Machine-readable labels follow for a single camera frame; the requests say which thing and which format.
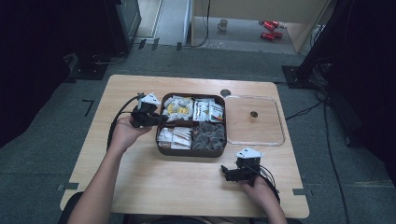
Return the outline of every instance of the divided storage box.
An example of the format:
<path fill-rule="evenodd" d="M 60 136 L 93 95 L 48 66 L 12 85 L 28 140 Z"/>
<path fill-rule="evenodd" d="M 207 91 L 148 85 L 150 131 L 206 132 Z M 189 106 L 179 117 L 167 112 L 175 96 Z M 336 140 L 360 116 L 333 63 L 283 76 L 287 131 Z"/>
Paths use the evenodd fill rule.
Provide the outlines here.
<path fill-rule="evenodd" d="M 223 122 L 210 122 L 206 121 L 211 124 L 220 124 L 224 126 L 224 141 L 222 142 L 222 148 L 219 150 L 216 149 L 173 149 L 168 147 L 161 147 L 158 142 L 158 136 L 163 128 L 175 128 L 175 127 L 188 127 L 193 128 L 199 126 L 200 121 L 193 121 L 192 118 L 189 120 L 174 120 L 170 122 L 166 122 L 165 124 L 160 124 L 157 127 L 157 134 L 155 141 L 157 142 L 158 149 L 163 155 L 166 156 L 184 156 L 184 157 L 207 157 L 207 158 L 216 158 L 223 154 L 224 148 L 227 145 L 227 127 L 226 127 L 226 113 L 225 113 L 225 102 L 223 98 L 217 95 L 205 95 L 205 94 L 193 94 L 193 93 L 168 93 L 163 97 L 162 106 L 161 106 L 161 114 L 165 110 L 164 102 L 167 99 L 173 96 L 180 96 L 180 97 L 191 97 L 192 99 L 207 99 L 212 98 L 215 99 L 215 103 L 221 105 L 223 107 Z"/>

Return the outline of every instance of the gray carpet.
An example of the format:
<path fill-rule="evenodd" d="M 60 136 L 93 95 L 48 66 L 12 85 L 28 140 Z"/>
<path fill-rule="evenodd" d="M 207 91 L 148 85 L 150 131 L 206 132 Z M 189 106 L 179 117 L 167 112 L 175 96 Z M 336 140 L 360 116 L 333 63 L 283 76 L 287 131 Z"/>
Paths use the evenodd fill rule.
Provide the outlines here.
<path fill-rule="evenodd" d="M 0 223 L 56 223 L 63 192 L 108 78 L 114 74 L 285 81 L 281 65 L 300 65 L 303 56 L 150 45 L 111 64 L 101 81 L 64 83 L 53 93 L 30 128 L 0 150 Z M 317 102 L 311 90 L 279 84 L 285 117 Z M 92 109 L 87 113 L 93 101 Z M 345 133 L 327 107 L 332 155 L 342 183 L 350 223 L 392 223 L 396 190 L 383 163 L 364 148 L 345 146 Z M 327 149 L 323 106 L 287 122 L 310 216 L 303 223 L 346 223 L 344 206 Z M 121 223 L 113 215 L 110 223 Z"/>

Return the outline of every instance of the human arm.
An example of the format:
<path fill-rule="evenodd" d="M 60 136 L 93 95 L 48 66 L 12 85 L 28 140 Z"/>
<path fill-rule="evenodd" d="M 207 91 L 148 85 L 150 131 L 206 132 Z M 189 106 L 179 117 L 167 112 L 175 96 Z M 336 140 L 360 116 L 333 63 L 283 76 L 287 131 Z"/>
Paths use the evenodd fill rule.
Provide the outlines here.
<path fill-rule="evenodd" d="M 269 223 L 287 223 L 285 213 L 280 207 L 275 194 L 267 183 L 265 183 L 264 179 L 257 176 L 254 180 L 254 187 L 251 187 L 247 181 L 241 181 L 239 183 L 249 198 L 264 210 L 268 216 Z"/>
<path fill-rule="evenodd" d="M 151 127 L 134 128 L 132 121 L 132 117 L 118 120 L 110 147 L 68 223 L 108 223 L 122 155 L 139 136 L 151 130 Z"/>

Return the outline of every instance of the clear lid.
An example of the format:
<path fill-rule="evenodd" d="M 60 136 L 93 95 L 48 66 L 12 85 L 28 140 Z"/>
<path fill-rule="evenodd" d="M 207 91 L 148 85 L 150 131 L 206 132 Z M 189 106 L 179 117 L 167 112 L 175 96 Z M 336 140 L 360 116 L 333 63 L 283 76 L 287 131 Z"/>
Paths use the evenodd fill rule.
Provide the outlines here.
<path fill-rule="evenodd" d="M 276 100 L 267 96 L 224 98 L 227 140 L 233 145 L 278 147 L 285 142 Z"/>

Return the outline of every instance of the wooden table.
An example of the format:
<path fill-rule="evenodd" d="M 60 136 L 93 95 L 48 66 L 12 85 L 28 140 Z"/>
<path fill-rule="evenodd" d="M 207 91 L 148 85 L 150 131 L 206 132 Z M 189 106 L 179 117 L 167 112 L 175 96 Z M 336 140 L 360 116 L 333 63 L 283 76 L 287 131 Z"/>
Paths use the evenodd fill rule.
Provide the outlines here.
<path fill-rule="evenodd" d="M 320 19 L 335 0 L 216 0 L 210 2 L 209 17 L 287 23 L 291 43 L 300 52 Z M 192 0 L 191 43 L 195 17 L 206 17 L 208 0 Z"/>
<path fill-rule="evenodd" d="M 154 92 L 161 100 L 169 92 L 220 95 L 223 89 L 228 89 L 235 95 L 270 96 L 277 101 L 285 143 L 280 147 L 253 148 L 265 153 L 261 165 L 269 169 L 276 179 L 286 217 L 307 217 L 309 209 L 305 196 L 293 194 L 293 189 L 302 189 L 303 184 L 276 85 L 267 82 L 178 77 L 115 75 L 110 78 L 70 177 L 70 182 L 79 183 L 79 187 L 77 190 L 65 191 L 61 208 L 64 209 L 73 194 L 87 188 L 106 154 L 111 121 L 120 108 L 138 92 Z M 136 102 L 132 102 L 125 110 L 132 110 L 135 105 Z M 221 165 L 229 169 L 236 168 L 234 154 L 243 146 L 228 144 L 219 158 L 164 156 L 156 146 L 155 130 L 154 127 L 153 131 L 141 136 L 125 152 L 112 212 L 215 217 L 263 216 L 263 211 L 248 198 L 240 186 L 226 181 L 220 170 Z"/>

